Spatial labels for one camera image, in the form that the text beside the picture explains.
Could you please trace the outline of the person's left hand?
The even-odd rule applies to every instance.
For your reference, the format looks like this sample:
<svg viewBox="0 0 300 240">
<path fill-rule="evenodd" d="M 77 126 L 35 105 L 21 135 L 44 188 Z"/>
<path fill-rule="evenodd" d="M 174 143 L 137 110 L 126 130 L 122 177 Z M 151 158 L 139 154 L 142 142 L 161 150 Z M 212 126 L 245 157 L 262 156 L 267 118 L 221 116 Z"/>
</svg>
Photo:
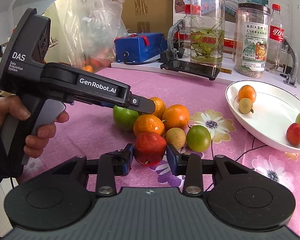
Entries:
<svg viewBox="0 0 300 240">
<path fill-rule="evenodd" d="M 16 95 L 0 97 L 0 128 L 2 128 L 6 116 L 9 114 L 21 121 L 25 121 L 30 117 L 30 112 Z M 55 136 L 55 122 L 65 123 L 68 120 L 68 113 L 63 111 L 51 124 L 38 127 L 36 135 L 28 135 L 26 137 L 24 153 L 31 158 L 39 158 L 47 146 L 49 139 Z"/>
</svg>

